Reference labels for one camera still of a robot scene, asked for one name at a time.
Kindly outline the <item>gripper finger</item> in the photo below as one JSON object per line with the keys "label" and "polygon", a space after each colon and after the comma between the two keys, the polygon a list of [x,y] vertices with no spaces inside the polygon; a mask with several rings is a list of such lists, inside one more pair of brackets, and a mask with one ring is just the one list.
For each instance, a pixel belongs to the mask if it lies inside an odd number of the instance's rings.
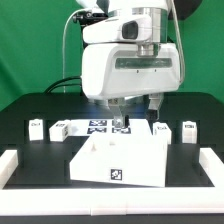
{"label": "gripper finger", "polygon": [[149,95],[149,103],[146,111],[146,117],[148,120],[156,121],[159,119],[159,113],[163,99],[163,93],[153,93]]}
{"label": "gripper finger", "polygon": [[117,129],[129,126],[129,116],[125,114],[126,102],[124,98],[114,98],[108,100],[108,107],[113,114],[114,126]]}

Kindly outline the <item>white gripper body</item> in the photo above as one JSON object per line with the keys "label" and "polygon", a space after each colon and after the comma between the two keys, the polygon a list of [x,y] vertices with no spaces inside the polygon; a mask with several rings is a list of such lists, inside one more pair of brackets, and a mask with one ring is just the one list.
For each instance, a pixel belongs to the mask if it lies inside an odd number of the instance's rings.
{"label": "white gripper body", "polygon": [[89,99],[113,99],[175,91],[180,85],[179,55],[162,44],[157,56],[139,57],[135,44],[89,45],[82,58],[82,87]]}

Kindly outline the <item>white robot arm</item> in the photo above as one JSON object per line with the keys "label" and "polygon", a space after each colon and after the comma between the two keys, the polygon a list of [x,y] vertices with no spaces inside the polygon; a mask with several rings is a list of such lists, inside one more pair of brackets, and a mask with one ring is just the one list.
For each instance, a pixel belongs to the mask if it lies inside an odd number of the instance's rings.
{"label": "white robot arm", "polygon": [[167,41],[174,0],[76,0],[86,10],[106,14],[83,29],[82,88],[93,100],[105,100],[114,125],[127,126],[122,111],[127,97],[160,100],[185,78],[181,38]]}

